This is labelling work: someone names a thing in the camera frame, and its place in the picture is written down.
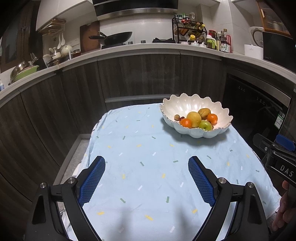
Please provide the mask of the person right hand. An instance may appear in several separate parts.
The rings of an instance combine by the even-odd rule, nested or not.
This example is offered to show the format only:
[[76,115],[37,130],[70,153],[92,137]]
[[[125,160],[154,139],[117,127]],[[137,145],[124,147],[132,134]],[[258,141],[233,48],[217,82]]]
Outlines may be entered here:
[[280,200],[280,208],[278,212],[276,213],[276,217],[272,223],[272,229],[273,231],[277,231],[279,228],[282,228],[284,224],[289,223],[293,216],[295,215],[295,208],[288,208],[288,189],[289,189],[289,183],[287,181],[283,181],[282,187],[286,190],[285,194],[282,196]]

